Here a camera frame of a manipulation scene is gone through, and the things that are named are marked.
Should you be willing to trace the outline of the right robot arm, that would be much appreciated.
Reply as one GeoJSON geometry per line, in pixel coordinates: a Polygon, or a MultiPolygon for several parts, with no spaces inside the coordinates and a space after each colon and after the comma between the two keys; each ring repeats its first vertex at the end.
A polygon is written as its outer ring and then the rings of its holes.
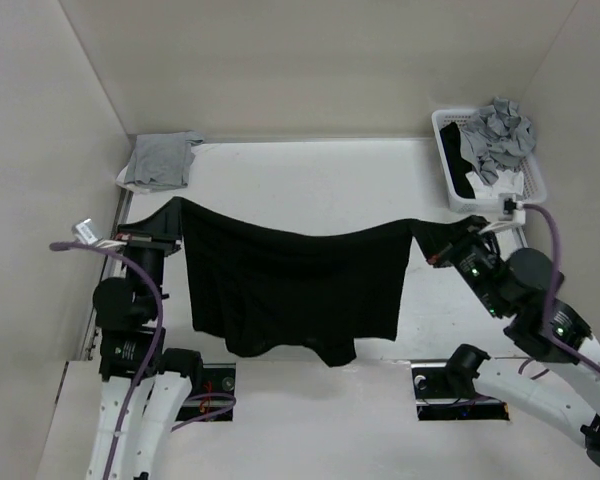
{"type": "Polygon", "coordinates": [[[486,351],[462,344],[432,373],[418,366],[415,395],[429,409],[510,404],[560,431],[600,468],[600,343],[589,324],[555,296],[564,279],[555,261],[522,247],[503,256],[496,227],[481,217],[454,224],[419,221],[414,236],[434,268],[453,268],[530,362],[572,389],[558,394],[486,351]]]}

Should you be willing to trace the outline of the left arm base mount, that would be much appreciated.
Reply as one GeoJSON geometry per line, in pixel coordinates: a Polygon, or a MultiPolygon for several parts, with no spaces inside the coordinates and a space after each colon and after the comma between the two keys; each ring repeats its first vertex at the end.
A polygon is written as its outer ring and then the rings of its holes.
{"type": "Polygon", "coordinates": [[[232,421],[235,386],[235,363],[205,364],[199,380],[181,406],[176,422],[200,417],[207,422],[232,421]]]}

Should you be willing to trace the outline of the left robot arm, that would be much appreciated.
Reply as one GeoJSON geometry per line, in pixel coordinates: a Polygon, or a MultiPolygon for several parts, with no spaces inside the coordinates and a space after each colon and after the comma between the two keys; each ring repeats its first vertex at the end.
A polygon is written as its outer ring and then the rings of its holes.
{"type": "Polygon", "coordinates": [[[180,203],[173,199],[120,226],[105,251],[124,273],[102,280],[92,297],[102,340],[89,479],[158,478],[180,407],[203,390],[200,354],[164,345],[164,263],[181,239],[180,203]]]}

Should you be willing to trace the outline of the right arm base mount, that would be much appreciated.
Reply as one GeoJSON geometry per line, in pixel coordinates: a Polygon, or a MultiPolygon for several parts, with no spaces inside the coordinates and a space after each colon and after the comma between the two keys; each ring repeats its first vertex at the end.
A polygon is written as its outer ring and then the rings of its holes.
{"type": "Polygon", "coordinates": [[[509,421],[506,403],[476,394],[460,397],[452,388],[444,361],[412,362],[411,376],[420,421],[509,421]]]}

